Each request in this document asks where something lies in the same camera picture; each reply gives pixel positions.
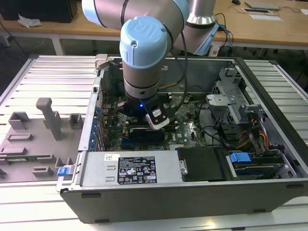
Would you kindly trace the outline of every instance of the robotic arm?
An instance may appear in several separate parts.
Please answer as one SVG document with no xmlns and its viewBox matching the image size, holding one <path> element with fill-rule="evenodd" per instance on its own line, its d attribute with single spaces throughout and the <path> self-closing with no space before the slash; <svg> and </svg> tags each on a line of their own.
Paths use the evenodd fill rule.
<svg viewBox="0 0 308 231">
<path fill-rule="evenodd" d="M 178 38 L 181 31 L 184 30 L 188 37 L 195 31 L 198 41 L 202 42 L 196 47 L 194 37 L 189 37 L 192 40 L 188 51 L 195 49 L 193 53 L 204 54 L 214 36 L 211 35 L 217 30 L 213 9 L 205 4 L 208 1 L 214 3 L 214 8 L 215 0 L 191 0 L 191 12 L 186 0 L 82 1 L 84 15 L 89 21 L 121 30 L 125 108 L 128 114 L 145 116 L 153 129 L 169 123 L 169 116 L 156 95 L 161 61 L 175 45 L 182 48 L 183 42 Z"/>
</svg>

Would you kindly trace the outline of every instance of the table leg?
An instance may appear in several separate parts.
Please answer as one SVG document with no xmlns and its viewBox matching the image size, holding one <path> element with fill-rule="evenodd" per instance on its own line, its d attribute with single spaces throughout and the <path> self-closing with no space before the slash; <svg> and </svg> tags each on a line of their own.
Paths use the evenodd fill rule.
<svg viewBox="0 0 308 231">
<path fill-rule="evenodd" d="M 65 51 L 63 49 L 63 46 L 61 44 L 61 40 L 59 38 L 52 38 L 52 43 L 54 50 L 56 51 L 56 55 L 65 55 Z"/>
<path fill-rule="evenodd" d="M 212 43 L 212 46 L 210 48 L 210 53 L 208 54 L 209 57 L 217 57 L 218 51 L 220 49 L 220 45 L 216 43 Z"/>
<path fill-rule="evenodd" d="M 3 44 L 4 47 L 9 47 L 10 43 L 7 40 L 6 36 L 0 36 L 0 44 Z"/>
<path fill-rule="evenodd" d="M 93 55 L 97 55 L 97 41 L 91 40 L 91 42 L 92 42 L 92 47 L 93 47 Z"/>
<path fill-rule="evenodd" d="M 267 50 L 268 48 L 261 48 L 258 54 L 258 58 L 262 58 Z"/>
</svg>

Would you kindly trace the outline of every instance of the open computer chassis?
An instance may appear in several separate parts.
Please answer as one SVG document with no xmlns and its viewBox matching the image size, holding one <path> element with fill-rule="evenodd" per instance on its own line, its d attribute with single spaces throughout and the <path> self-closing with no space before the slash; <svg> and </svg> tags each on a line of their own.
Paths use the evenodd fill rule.
<svg viewBox="0 0 308 231">
<path fill-rule="evenodd" d="M 122 113 L 121 58 L 105 61 L 72 182 L 61 187 L 59 178 L 82 222 L 269 212 L 308 190 L 307 145 L 242 59 L 189 58 L 185 103 L 160 130 Z M 179 76 L 166 58 L 160 85 Z M 183 89 L 158 95 L 172 107 Z"/>
</svg>

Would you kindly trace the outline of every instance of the white paper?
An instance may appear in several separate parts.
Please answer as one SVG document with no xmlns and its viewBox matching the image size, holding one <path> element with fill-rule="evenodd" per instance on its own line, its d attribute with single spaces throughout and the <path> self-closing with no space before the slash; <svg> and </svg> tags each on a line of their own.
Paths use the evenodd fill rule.
<svg viewBox="0 0 308 231">
<path fill-rule="evenodd" d="M 250 14 L 250 17 L 256 20 L 270 20 L 270 21 L 281 21 L 283 20 L 278 16 L 267 16 L 267 15 L 256 15 L 256 14 Z"/>
<path fill-rule="evenodd" d="M 120 154 L 105 154 L 104 161 L 118 161 Z"/>
<path fill-rule="evenodd" d="M 27 28 L 30 28 L 30 26 L 41 26 L 42 25 L 39 19 L 28 19 L 28 18 L 21 16 L 20 14 L 18 14 L 18 16 L 19 16 L 18 22 Z"/>
<path fill-rule="evenodd" d="M 307 15 L 308 14 L 308 10 L 306 10 L 306 9 L 301 9 L 300 10 L 304 15 Z"/>
</svg>

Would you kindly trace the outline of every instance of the floor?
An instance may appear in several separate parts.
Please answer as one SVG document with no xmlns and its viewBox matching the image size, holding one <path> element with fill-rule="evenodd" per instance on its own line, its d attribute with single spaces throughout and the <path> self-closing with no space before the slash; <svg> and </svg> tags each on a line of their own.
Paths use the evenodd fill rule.
<svg viewBox="0 0 308 231">
<path fill-rule="evenodd" d="M 15 38 L 21 47 L 31 54 L 49 54 L 55 55 L 53 45 L 50 39 L 42 38 Z M 12 40 L 10 47 L 0 47 L 0 95 L 9 85 L 10 81 L 17 74 L 27 57 Z M 67 55 L 93 55 L 92 41 L 90 40 L 73 40 L 63 39 L 64 50 Z M 119 42 L 117 41 L 97 41 L 98 53 L 119 54 Z M 219 56 L 224 56 L 227 47 L 219 52 Z M 243 59 L 270 59 L 276 60 L 286 70 L 286 72 L 297 79 L 304 70 L 307 60 L 303 51 L 286 51 L 278 50 L 274 53 L 273 49 L 269 49 L 266 55 L 258 58 L 258 51 L 255 48 L 233 48 L 229 56 L 242 57 Z M 298 79 L 298 84 L 302 88 L 306 88 L 308 84 L 307 73 L 303 72 Z"/>
</svg>

